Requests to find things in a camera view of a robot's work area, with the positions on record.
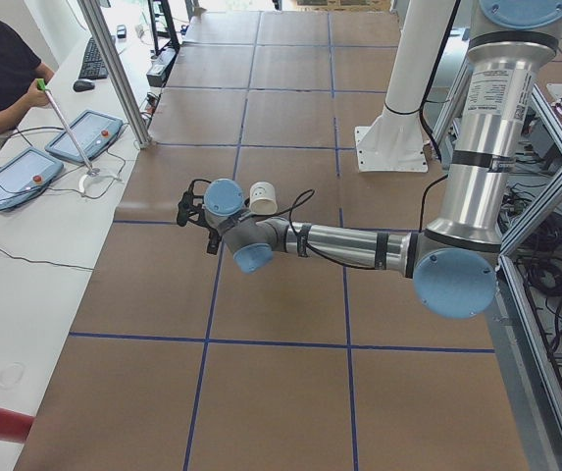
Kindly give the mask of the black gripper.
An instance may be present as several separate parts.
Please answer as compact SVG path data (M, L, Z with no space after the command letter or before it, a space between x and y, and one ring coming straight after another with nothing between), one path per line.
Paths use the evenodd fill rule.
M210 234L207 242L206 252L208 254L217 254L219 250L219 240L221 240L223 235L227 232L227 222L221 221L215 226L209 223L208 226Z

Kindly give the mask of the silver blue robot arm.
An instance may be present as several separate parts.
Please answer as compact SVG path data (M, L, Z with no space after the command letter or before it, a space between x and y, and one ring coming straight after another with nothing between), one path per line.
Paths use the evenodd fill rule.
M297 212L314 226L345 226L360 236L416 229L420 192L440 174L437 163L420 173L362 172L352 145L357 119L370 119L383 97L397 97L425 78L444 24L434 1L416 5L419 29L409 31L387 13L205 13L192 35L209 62L241 74L249 93L238 148L241 183L268 180L282 203L307 188L315 198ZM272 234L269 264L241 273L222 253L219 291L212 292L212 257L193 231L174 232L173 248L186 260L189 286L205 294L224 330L339 327L346 307L363 323L428 317L412 284L395 274L362 270L339 253L329 261L297 258L284 242L294 228Z

